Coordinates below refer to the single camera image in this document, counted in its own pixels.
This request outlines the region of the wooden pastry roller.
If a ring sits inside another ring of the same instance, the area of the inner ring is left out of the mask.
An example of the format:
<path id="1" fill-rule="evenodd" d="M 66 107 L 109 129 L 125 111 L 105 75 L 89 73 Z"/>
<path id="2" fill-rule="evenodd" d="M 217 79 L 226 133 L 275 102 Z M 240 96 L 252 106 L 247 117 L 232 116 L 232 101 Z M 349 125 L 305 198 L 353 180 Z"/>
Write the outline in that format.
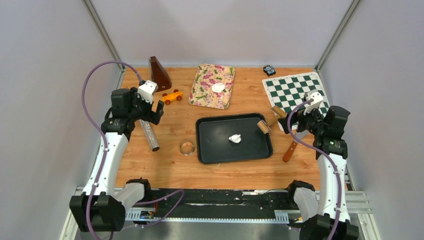
<path id="1" fill-rule="evenodd" d="M 277 124 L 279 119 L 283 119 L 287 116 L 287 113 L 284 112 L 277 105 L 273 106 L 271 108 L 271 111 L 274 113 L 273 117 L 267 118 L 265 120 L 260 120 L 257 123 L 257 126 L 263 132 L 263 134 L 269 134 L 272 131 L 271 126 Z"/>

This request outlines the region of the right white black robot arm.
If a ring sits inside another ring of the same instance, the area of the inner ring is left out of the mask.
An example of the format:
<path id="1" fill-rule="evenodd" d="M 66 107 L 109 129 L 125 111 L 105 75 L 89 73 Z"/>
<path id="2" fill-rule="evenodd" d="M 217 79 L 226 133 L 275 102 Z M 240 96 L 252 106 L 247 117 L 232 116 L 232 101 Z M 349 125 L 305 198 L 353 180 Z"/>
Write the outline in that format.
<path id="1" fill-rule="evenodd" d="M 317 209 L 303 217 L 301 240 L 357 240 L 359 228 L 353 225 L 346 205 L 345 174 L 348 146 L 342 139 L 350 111 L 330 106 L 326 115 L 308 104 L 296 106 L 278 121 L 284 132 L 316 153 L 320 173 Z"/>

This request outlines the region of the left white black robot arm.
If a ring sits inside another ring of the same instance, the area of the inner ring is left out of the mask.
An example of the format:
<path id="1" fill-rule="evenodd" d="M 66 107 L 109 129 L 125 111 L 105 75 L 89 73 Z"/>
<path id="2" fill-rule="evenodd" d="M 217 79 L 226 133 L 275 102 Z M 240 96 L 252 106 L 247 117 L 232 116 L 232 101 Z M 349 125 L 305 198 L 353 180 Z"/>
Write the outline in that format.
<path id="1" fill-rule="evenodd" d="M 111 108 L 100 131 L 101 144 L 88 183 L 80 195 L 71 197 L 69 207 L 81 232 L 118 232 L 124 226 L 126 213 L 136 203 L 142 207 L 153 201 L 146 179 L 130 179 L 116 193 L 116 177 L 125 149 L 137 121 L 158 125 L 164 114 L 159 101 L 152 110 L 156 87 L 121 88 L 111 93 Z"/>

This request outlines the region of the black baking tray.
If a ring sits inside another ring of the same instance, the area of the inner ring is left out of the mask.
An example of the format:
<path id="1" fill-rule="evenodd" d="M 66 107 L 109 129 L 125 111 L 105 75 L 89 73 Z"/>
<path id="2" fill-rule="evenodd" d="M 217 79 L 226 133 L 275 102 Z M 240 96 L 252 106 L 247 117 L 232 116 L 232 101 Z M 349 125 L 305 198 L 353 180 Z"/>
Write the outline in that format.
<path id="1" fill-rule="evenodd" d="M 257 126 L 264 119 L 260 113 L 198 119 L 195 132 L 199 162 L 209 165 L 271 157 L 271 138 Z"/>

